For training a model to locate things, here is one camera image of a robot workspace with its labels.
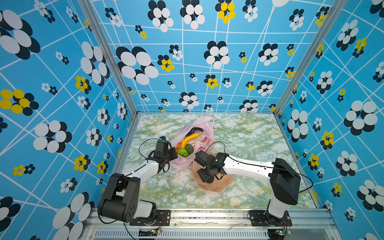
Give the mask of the green fake kiwi half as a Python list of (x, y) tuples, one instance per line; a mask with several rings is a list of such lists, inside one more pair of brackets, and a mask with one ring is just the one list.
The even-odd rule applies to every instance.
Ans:
[(190, 155), (189, 152), (184, 148), (178, 149), (177, 154), (182, 158), (187, 158)]

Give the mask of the peach scalloped plastic bowl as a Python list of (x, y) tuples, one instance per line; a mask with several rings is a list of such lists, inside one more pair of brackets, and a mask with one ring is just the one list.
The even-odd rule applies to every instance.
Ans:
[(191, 170), (191, 176), (201, 190), (220, 193), (234, 182), (233, 176), (230, 174), (226, 174), (221, 180), (214, 179), (213, 183), (211, 184), (203, 183), (197, 173), (197, 171), (201, 168), (202, 167), (197, 164), (194, 160), (193, 168)]

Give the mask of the pink translucent plastic bag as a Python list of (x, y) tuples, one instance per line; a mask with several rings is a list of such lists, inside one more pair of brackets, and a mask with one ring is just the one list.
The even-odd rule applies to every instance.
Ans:
[(186, 138), (187, 133), (194, 127), (202, 128), (204, 129), (203, 133), (199, 137), (189, 141), (187, 144), (191, 144), (195, 151), (191, 155), (189, 155), (187, 158), (182, 158), (178, 155), (178, 158), (176, 160), (171, 161), (170, 165), (172, 168), (176, 170), (183, 170), (187, 168), (195, 159), (195, 154), (198, 151), (206, 151), (208, 147), (216, 140), (216, 136), (214, 134), (214, 126), (215, 126), (215, 118), (213, 117), (199, 117), (197, 120), (195, 120), (192, 124), (187, 125), (182, 130), (180, 130), (171, 140), (172, 147), (177, 146), (177, 144), (180, 144), (181, 149), (181, 142), (184, 138)]

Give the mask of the dark green fake avocado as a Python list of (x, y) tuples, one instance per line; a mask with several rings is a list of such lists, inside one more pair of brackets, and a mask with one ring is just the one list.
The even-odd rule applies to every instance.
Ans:
[(191, 155), (195, 151), (194, 147), (191, 144), (186, 144), (185, 150), (188, 152), (189, 155)]

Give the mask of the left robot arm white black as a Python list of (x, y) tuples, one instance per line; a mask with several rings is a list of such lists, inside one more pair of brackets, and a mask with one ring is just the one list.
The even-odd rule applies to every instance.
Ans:
[(139, 199), (141, 185), (151, 177), (166, 172), (170, 162), (177, 159), (177, 151), (166, 137), (157, 140), (155, 150), (151, 151), (145, 162), (136, 170), (111, 175), (102, 194), (97, 211), (98, 217), (112, 219), (112, 223), (129, 223), (137, 220), (141, 224), (151, 225), (157, 220), (156, 203)]

